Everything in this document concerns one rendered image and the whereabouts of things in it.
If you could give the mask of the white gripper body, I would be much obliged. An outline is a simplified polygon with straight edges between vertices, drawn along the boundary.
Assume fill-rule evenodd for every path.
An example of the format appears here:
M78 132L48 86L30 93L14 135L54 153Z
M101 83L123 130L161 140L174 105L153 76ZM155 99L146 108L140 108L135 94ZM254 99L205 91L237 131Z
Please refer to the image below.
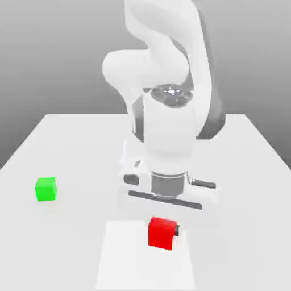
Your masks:
M119 186L120 204L135 212L152 214L217 214L217 191L199 186L187 186L184 193L177 196L161 196L144 192L135 186Z

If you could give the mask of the small red cube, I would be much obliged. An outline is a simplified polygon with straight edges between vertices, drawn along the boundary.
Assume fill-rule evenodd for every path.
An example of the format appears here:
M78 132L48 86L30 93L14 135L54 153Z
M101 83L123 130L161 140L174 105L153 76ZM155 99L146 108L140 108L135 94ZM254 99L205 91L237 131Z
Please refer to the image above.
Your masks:
M172 250L176 221L152 217L148 224L148 245Z

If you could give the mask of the small green cube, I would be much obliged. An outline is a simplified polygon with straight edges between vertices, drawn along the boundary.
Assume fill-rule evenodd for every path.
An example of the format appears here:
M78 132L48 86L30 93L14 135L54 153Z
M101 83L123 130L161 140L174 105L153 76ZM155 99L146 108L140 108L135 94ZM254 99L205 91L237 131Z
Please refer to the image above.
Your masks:
M40 177L35 184L38 202L54 201L57 194L56 179L54 177Z

